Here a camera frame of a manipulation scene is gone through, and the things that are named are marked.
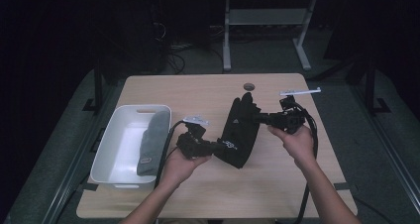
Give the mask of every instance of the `white plastic bin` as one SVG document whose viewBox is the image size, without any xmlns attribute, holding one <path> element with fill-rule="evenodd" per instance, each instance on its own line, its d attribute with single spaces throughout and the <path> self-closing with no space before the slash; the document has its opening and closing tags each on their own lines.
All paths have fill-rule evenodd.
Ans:
<svg viewBox="0 0 420 224">
<path fill-rule="evenodd" d="M 155 113 L 160 111 L 169 112 L 171 117 L 171 111 L 165 105 L 124 105 L 114 111 L 90 173 L 95 182 L 118 188 L 138 188 L 155 181 L 154 175 L 138 176 L 137 164 L 143 133 Z"/>
</svg>

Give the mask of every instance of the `wood surface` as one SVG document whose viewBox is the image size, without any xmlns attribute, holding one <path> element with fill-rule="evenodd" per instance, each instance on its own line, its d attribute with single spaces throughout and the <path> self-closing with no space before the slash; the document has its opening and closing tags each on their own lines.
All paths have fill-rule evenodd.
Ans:
<svg viewBox="0 0 420 224">
<path fill-rule="evenodd" d="M 201 115 L 210 121 L 203 139 L 216 141 L 236 97 L 242 97 L 245 83 L 252 83 L 254 102 L 262 112 L 280 112 L 278 92 L 308 89 L 297 73 L 158 75 L 127 79 L 117 107 L 128 104 L 164 104 L 172 112 L 172 125 L 185 116 Z M 318 126 L 318 162 L 332 183 L 346 182 L 331 147 L 312 96 L 296 95 Z M 180 125 L 171 140 L 174 146 Z M 253 152 L 245 166 L 234 168 L 216 157 L 199 167 L 169 199 L 160 218 L 293 218 L 299 211 L 306 181 L 279 138 L 262 124 Z M 125 217 L 152 186 L 118 189 L 101 184 L 96 191 L 84 190 L 77 215 L 85 218 Z M 352 211 L 357 207 L 348 190 L 339 191 Z M 305 217 L 318 217 L 309 199 Z"/>
</svg>

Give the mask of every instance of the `white tag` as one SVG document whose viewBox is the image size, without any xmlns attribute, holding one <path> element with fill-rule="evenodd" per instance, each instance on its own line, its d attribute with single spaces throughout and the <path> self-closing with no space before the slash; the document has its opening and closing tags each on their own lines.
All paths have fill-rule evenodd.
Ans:
<svg viewBox="0 0 420 224">
<path fill-rule="evenodd" d="M 200 115 L 196 116 L 186 116 L 182 121 L 187 123 L 195 123 L 199 125 L 209 125 L 209 121 L 203 120 Z"/>
<path fill-rule="evenodd" d="M 279 95 L 288 96 L 288 95 L 297 95 L 297 94 L 306 94 L 306 93 L 316 93 L 321 92 L 321 88 L 317 87 L 314 90 L 287 90 L 287 91 L 280 91 Z"/>
</svg>

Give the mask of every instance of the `black object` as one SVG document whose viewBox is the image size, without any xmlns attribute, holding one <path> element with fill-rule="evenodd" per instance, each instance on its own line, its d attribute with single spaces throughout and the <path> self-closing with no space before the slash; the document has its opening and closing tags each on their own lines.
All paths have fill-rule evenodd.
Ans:
<svg viewBox="0 0 420 224">
<path fill-rule="evenodd" d="M 193 123 L 185 123 L 185 127 L 188 128 L 188 132 L 181 134 L 178 137 L 176 145 L 187 159 L 206 157 L 211 156 L 214 153 L 224 152 L 225 146 L 202 139 L 206 132 L 205 128 Z"/>
<path fill-rule="evenodd" d="M 305 110 L 299 110 L 294 103 L 294 97 L 287 96 L 280 100 L 282 112 L 256 114 L 253 116 L 253 121 L 273 126 L 288 134 L 294 134 L 305 123 Z"/>
<path fill-rule="evenodd" d="M 236 167 L 242 168 L 250 157 L 254 143 L 259 132 L 260 123 L 253 121 L 253 116 L 259 114 L 261 109 L 253 103 L 251 92 L 236 98 L 232 104 L 218 143 L 225 145 L 223 153 L 214 154 L 220 160 Z"/>
</svg>

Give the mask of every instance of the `hand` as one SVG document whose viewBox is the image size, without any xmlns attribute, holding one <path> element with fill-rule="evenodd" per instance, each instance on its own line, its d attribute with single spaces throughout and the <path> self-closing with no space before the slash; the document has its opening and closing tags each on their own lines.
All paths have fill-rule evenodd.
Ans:
<svg viewBox="0 0 420 224">
<path fill-rule="evenodd" d="M 210 159 L 211 157 L 209 156 L 189 160 L 179 149 L 176 149 L 166 160 L 160 184 L 179 187 L 182 182 L 192 175 L 198 166 Z"/>
<path fill-rule="evenodd" d="M 294 134 L 288 134 L 280 129 L 268 126 L 268 130 L 283 142 L 287 152 L 294 158 L 296 165 L 303 169 L 316 163 L 313 152 L 313 139 L 311 130 L 301 126 Z"/>
</svg>

